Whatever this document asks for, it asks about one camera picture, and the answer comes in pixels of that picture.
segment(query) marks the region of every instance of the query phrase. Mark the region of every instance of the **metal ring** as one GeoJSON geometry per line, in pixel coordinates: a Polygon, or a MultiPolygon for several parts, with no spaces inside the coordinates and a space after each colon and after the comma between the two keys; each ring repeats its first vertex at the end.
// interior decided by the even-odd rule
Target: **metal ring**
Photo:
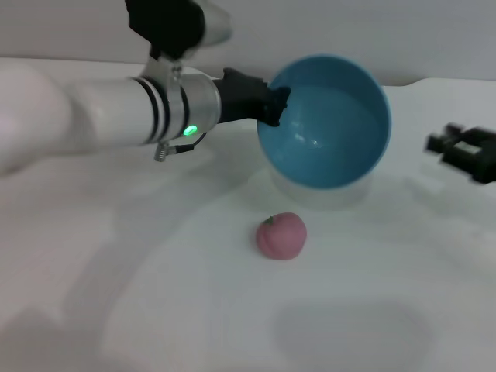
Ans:
{"type": "Polygon", "coordinates": [[[162,142],[177,138],[184,125],[184,103],[181,94],[181,76],[171,74],[166,84],[167,100],[169,101],[170,121],[167,133],[162,142]]]}

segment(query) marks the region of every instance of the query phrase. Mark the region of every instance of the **cable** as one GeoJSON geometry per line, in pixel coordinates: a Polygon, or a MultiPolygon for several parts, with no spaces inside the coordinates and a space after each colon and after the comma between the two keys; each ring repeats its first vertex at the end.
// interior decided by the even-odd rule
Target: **cable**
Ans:
{"type": "Polygon", "coordinates": [[[207,135],[207,133],[203,133],[200,138],[198,138],[195,143],[189,145],[176,145],[170,148],[170,154],[172,153],[187,153],[188,151],[192,151],[195,149],[195,146],[198,145],[207,135]]]}
{"type": "Polygon", "coordinates": [[[200,136],[200,138],[198,138],[198,139],[196,140],[196,142],[195,142],[195,143],[193,143],[193,146],[198,145],[198,144],[199,144],[199,143],[200,143],[200,142],[201,142],[201,141],[205,138],[205,136],[206,136],[206,135],[207,135],[207,133],[203,133],[203,134],[200,136]]]}

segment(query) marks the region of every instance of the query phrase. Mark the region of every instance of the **bowl rim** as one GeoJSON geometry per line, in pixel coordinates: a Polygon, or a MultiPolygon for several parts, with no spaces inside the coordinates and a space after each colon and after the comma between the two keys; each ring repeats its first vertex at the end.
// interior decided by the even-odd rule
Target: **bowl rim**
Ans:
{"type": "Polygon", "coordinates": [[[271,158],[269,157],[266,149],[264,146],[262,146],[262,141],[261,141],[261,138],[260,138],[260,131],[258,130],[259,128],[259,125],[260,125],[260,122],[257,122],[257,135],[258,135],[258,139],[259,139],[259,142],[260,142],[260,147],[262,147],[262,151],[263,153],[265,154],[265,157],[267,158],[267,160],[269,160],[269,163],[271,164],[272,168],[274,170],[276,170],[276,172],[278,172],[281,176],[285,177],[286,179],[288,179],[290,182],[293,182],[295,184],[299,184],[305,188],[311,188],[311,189],[315,189],[315,190],[332,190],[332,189],[338,189],[338,188],[345,188],[347,186],[350,186],[351,184],[354,184],[358,181],[360,181],[361,179],[363,179],[364,177],[366,177],[367,175],[369,175],[376,167],[377,165],[379,164],[379,162],[382,160],[382,158],[384,157],[385,153],[386,153],[386,150],[387,148],[389,147],[389,143],[391,141],[391,132],[392,132],[392,115],[391,115],[391,106],[389,104],[389,100],[388,100],[388,96],[386,95],[386,92],[384,90],[384,88],[382,87],[381,84],[379,84],[379,82],[377,81],[377,79],[372,75],[372,73],[370,73],[365,67],[362,67],[361,65],[359,65],[357,62],[355,62],[354,60],[351,60],[350,58],[347,58],[347,57],[342,57],[342,56],[339,56],[339,55],[336,55],[336,54],[331,54],[331,53],[317,53],[317,54],[310,54],[308,56],[305,56],[305,57],[301,57],[301,58],[298,58],[297,60],[294,60],[292,62],[290,62],[289,64],[287,64],[286,66],[284,66],[282,69],[280,69],[276,74],[275,76],[270,80],[270,83],[268,85],[269,88],[271,88],[271,85],[274,83],[274,81],[279,78],[282,74],[284,74],[286,71],[290,70],[291,68],[293,68],[295,65],[297,64],[300,64],[301,62],[304,62],[304,61],[308,61],[308,60],[317,60],[317,59],[329,59],[329,60],[339,60],[341,62],[344,62],[346,64],[349,64],[353,67],[355,67],[358,71],[360,71],[366,78],[368,78],[370,81],[372,81],[374,83],[374,86],[375,88],[378,90],[379,94],[381,95],[382,97],[382,101],[384,102],[384,106],[385,106],[385,109],[386,109],[386,115],[387,115],[387,135],[386,135],[386,141],[384,143],[384,148],[382,149],[382,152],[381,154],[377,157],[376,161],[374,162],[374,164],[368,169],[367,172],[364,172],[363,174],[361,174],[358,178],[356,178],[355,180],[352,180],[348,183],[345,183],[345,184],[341,184],[339,186],[330,186],[330,187],[327,187],[327,186],[322,186],[322,187],[319,187],[319,186],[313,186],[313,185],[308,185],[308,184],[303,184],[301,182],[298,182],[298,181],[295,181],[291,178],[289,178],[286,174],[283,174],[282,172],[280,172],[274,165],[274,163],[272,162],[271,158]]]}

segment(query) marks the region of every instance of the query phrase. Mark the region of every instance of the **black stripe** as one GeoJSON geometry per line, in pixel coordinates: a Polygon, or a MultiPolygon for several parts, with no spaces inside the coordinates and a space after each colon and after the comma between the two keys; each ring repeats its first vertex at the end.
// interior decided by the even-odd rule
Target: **black stripe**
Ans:
{"type": "Polygon", "coordinates": [[[169,122],[171,121],[171,110],[169,109],[169,100],[167,99],[167,93],[165,90],[162,88],[162,85],[160,85],[157,81],[152,79],[151,77],[144,77],[146,81],[149,81],[150,84],[153,85],[153,87],[158,91],[158,95],[160,98],[162,98],[162,104],[164,105],[164,112],[165,112],[165,118],[164,118],[164,127],[162,128],[162,133],[159,135],[157,142],[160,142],[164,137],[165,134],[167,133],[167,130],[169,129],[169,122]]]}
{"type": "Polygon", "coordinates": [[[181,131],[179,132],[179,136],[183,134],[184,130],[186,129],[189,123],[189,102],[183,87],[181,87],[181,97],[183,98],[183,105],[184,105],[184,122],[183,122],[183,129],[181,129],[181,131]]]}
{"type": "Polygon", "coordinates": [[[141,81],[138,77],[132,77],[132,80],[136,81],[139,85],[143,87],[145,92],[148,94],[148,97],[150,98],[150,103],[152,104],[152,109],[153,109],[153,127],[152,127],[152,132],[148,139],[144,142],[145,145],[152,143],[153,138],[157,134],[158,130],[158,104],[157,104],[157,99],[155,98],[155,95],[153,94],[151,88],[144,82],[141,81]]]}

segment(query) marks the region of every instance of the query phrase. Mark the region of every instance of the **black clamp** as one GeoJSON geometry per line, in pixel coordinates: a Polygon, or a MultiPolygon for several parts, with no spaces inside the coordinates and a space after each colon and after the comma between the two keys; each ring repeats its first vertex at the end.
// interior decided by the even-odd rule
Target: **black clamp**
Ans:
{"type": "Polygon", "coordinates": [[[464,130],[450,123],[441,135],[427,139],[426,150],[441,154],[441,162],[472,176],[480,184],[496,181],[496,133],[482,128],[464,130]]]}

